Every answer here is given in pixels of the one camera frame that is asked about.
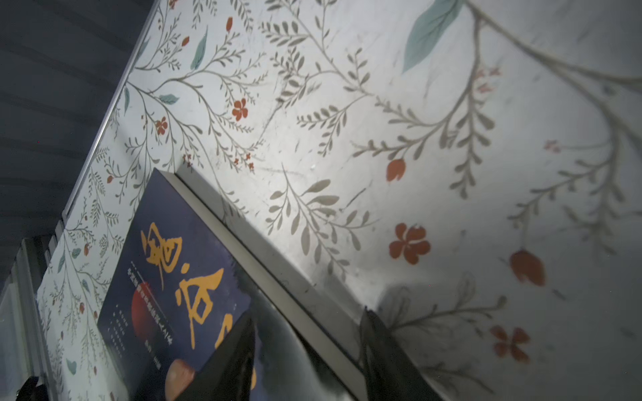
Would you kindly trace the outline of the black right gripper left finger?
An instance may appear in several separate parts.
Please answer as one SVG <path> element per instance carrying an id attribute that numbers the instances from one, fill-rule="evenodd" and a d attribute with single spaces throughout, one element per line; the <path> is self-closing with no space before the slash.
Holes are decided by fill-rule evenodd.
<path id="1" fill-rule="evenodd" d="M 255 345 L 255 325 L 244 312 L 176 400 L 249 400 Z"/>

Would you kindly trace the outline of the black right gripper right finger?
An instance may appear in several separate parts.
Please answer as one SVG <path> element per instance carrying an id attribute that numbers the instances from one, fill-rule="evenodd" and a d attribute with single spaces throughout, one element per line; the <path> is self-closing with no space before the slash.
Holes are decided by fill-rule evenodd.
<path id="1" fill-rule="evenodd" d="M 369 400 L 438 400 L 380 317 L 365 308 L 359 323 L 360 357 Z"/>

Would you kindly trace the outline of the dark portrait book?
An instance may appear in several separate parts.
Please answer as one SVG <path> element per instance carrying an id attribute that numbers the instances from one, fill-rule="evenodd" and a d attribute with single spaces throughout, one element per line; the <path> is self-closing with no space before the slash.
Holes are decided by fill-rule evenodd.
<path id="1" fill-rule="evenodd" d="M 249 400 L 365 400 L 354 361 L 174 174 L 155 170 L 98 328 L 129 400 L 176 400 L 244 312 Z"/>

